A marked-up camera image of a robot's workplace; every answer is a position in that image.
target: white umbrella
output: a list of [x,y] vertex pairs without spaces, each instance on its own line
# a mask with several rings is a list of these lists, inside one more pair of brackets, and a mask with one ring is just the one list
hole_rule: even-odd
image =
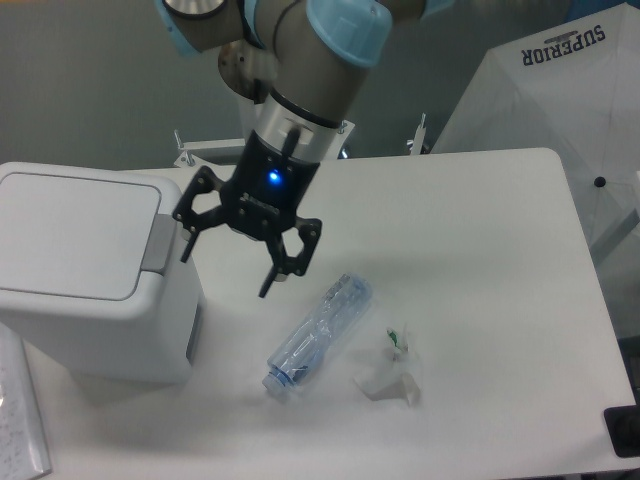
[[525,147],[560,155],[603,259],[621,240],[612,231],[637,218],[640,10],[620,5],[489,50],[433,153]]

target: crushed plastic bottle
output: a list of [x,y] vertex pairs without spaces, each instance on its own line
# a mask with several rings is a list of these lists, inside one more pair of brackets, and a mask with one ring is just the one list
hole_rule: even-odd
[[320,365],[332,342],[367,310],[371,296],[366,280],[342,275],[267,361],[271,370],[262,384],[269,393],[283,397]]

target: light blue joint cap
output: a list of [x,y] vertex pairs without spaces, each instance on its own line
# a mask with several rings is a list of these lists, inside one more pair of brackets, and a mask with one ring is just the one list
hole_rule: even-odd
[[167,12],[167,8],[162,3],[162,0],[154,0],[154,2],[156,4],[156,9],[160,14],[160,18],[162,18],[162,23],[167,27],[167,32],[169,32],[169,36],[171,37],[171,40],[173,40],[173,44],[178,49],[178,53],[183,57],[193,57],[194,55],[199,54],[200,52],[196,50],[186,38],[184,38],[180,29],[175,23],[173,23],[173,19],[171,18],[171,15],[169,15],[169,12]]
[[391,12],[375,0],[308,0],[307,17],[336,55],[362,68],[378,63],[393,26]]
[[452,7],[454,3],[456,3],[456,0],[427,0],[427,8],[424,9],[420,20],[424,20],[429,15],[433,15],[434,13],[438,13]]
[[258,37],[258,31],[256,30],[256,7],[258,6],[259,1],[260,0],[245,0],[244,18],[251,29],[251,36],[253,37],[253,40],[262,48],[265,48],[264,43],[262,43],[260,37]]

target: black object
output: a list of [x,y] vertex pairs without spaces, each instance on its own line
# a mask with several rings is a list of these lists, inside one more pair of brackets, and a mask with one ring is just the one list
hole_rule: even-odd
[[640,457],[640,408],[637,405],[607,408],[604,419],[616,455]]
[[[173,212],[173,218],[182,222],[191,234],[183,262],[189,258],[200,232],[226,223],[233,230],[267,244],[273,267],[260,289],[261,298],[275,280],[290,273],[301,277],[307,272],[320,239],[322,222],[317,218],[300,218],[296,210],[319,164],[291,158],[299,139],[300,130],[292,129],[279,153],[253,132],[227,182],[207,166],[198,170]],[[214,190],[220,193],[221,204],[200,214],[194,212],[195,197]],[[287,255],[282,239],[282,233],[291,228],[298,230],[303,244],[295,257]]]

